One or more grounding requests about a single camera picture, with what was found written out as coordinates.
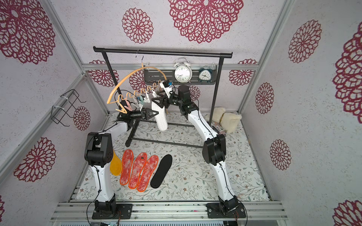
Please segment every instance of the orange insole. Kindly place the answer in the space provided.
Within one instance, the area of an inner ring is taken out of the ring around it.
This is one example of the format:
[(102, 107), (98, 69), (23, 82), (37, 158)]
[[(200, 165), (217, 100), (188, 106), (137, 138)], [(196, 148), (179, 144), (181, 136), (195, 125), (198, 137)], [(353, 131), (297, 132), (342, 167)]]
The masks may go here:
[(139, 181), (139, 176), (141, 174), (141, 171), (144, 167), (144, 165), (147, 162), (147, 154), (142, 152), (141, 154), (139, 154), (135, 160), (135, 162), (133, 163), (133, 168), (132, 168), (132, 173), (131, 173), (131, 177), (130, 177), (130, 181), (128, 183), (128, 187), (130, 189), (135, 189), (138, 185), (138, 181)]
[(139, 180), (139, 183), (137, 186), (137, 190), (139, 192), (144, 192), (146, 190), (148, 183), (150, 181), (150, 178), (152, 176), (152, 173), (154, 172), (154, 170), (157, 167), (157, 164), (158, 164), (158, 156), (153, 155), (150, 157), (150, 159), (147, 161), (147, 163), (143, 167), (142, 176), (141, 176), (141, 179)]
[(126, 185), (130, 179), (131, 169), (133, 163), (133, 151), (130, 149), (125, 150), (122, 157), (122, 174), (119, 179), (121, 185)]

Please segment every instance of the metal mounting plate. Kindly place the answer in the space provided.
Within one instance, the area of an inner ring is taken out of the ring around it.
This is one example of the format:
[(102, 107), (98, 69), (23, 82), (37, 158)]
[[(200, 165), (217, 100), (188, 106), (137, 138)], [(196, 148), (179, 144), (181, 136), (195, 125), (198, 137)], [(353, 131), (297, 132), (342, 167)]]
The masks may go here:
[(117, 204), (117, 211), (118, 213), (111, 218), (107, 218), (106, 216), (102, 215), (100, 212), (93, 212), (92, 219), (118, 219), (119, 218), (119, 211), (121, 211), (121, 219), (130, 219), (132, 213), (132, 204)]
[[(227, 216), (224, 216), (221, 211), (218, 203), (207, 203), (207, 216), (209, 218), (235, 218), (233, 211), (232, 213), (228, 214)], [(236, 209), (236, 212), (238, 214), (238, 218), (246, 218), (245, 209), (239, 205), (239, 207)]]

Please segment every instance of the alarm clock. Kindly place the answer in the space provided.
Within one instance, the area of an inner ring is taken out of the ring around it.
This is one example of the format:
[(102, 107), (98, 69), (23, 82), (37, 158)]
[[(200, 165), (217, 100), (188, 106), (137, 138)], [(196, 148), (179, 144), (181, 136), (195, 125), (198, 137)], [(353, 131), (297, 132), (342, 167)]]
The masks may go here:
[(179, 82), (188, 82), (192, 77), (192, 70), (190, 68), (191, 64), (189, 61), (178, 62), (179, 59), (185, 59), (184, 57), (178, 58), (176, 60), (175, 65), (173, 66), (176, 68), (175, 70), (175, 78)]
[(204, 66), (199, 70), (199, 82), (210, 82), (212, 70), (209, 66)]

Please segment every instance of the yellow insole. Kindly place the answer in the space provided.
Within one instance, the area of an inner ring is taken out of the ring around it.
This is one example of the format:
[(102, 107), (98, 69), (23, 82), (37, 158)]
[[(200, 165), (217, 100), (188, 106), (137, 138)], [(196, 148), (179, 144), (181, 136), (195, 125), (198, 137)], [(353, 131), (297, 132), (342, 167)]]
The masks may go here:
[(122, 161), (118, 158), (113, 150), (113, 158), (111, 161), (110, 171), (114, 176), (118, 176), (122, 173)]

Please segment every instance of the white plush toy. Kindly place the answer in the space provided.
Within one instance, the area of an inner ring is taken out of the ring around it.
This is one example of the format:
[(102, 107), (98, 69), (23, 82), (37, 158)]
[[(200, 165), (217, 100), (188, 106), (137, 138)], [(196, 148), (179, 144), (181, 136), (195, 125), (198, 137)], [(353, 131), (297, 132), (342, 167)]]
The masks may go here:
[[(205, 119), (208, 121), (210, 116), (206, 115)], [(241, 115), (226, 112), (224, 107), (216, 107), (214, 108), (212, 120), (220, 123), (227, 133), (233, 133), (236, 131), (236, 127), (239, 125)]]

